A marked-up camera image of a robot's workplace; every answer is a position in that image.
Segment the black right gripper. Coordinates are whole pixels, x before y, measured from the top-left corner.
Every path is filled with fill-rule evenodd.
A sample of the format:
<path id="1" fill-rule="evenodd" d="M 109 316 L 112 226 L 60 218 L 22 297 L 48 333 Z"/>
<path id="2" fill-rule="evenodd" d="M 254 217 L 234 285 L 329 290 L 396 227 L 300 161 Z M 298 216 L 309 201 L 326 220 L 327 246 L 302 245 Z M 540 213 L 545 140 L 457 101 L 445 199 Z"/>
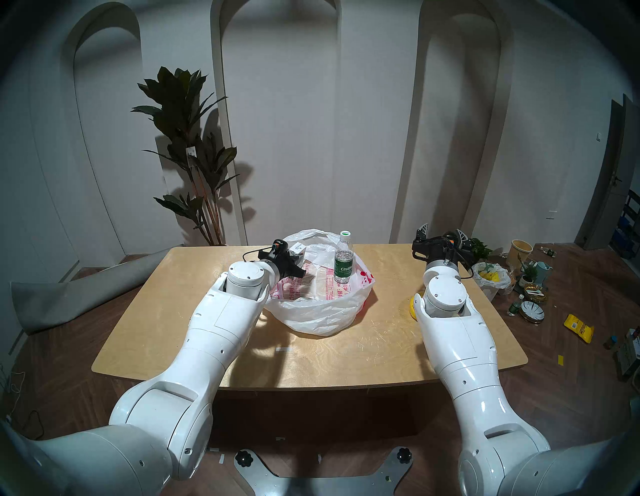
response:
<path id="1" fill-rule="evenodd" d="M 441 235 L 428 238 L 428 223 L 424 223 L 417 230 L 417 237 L 412 243 L 412 256 L 414 259 L 429 264 L 434 261 L 442 261 L 451 266 L 473 266 L 476 256 L 473 253 L 473 241 L 460 229 L 456 229 L 455 235 Z"/>

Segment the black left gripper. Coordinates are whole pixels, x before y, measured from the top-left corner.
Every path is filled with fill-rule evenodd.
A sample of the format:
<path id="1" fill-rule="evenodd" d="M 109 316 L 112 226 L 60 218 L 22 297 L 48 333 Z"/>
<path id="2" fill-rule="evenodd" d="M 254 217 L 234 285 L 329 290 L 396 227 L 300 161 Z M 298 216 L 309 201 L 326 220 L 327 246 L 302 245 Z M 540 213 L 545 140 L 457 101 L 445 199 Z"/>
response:
<path id="1" fill-rule="evenodd" d="M 258 250 L 258 259 L 273 265 L 277 271 L 275 280 L 286 278 L 302 279 L 307 272 L 295 264 L 295 258 L 285 248 L 271 248 L 270 251 L 265 249 Z"/>

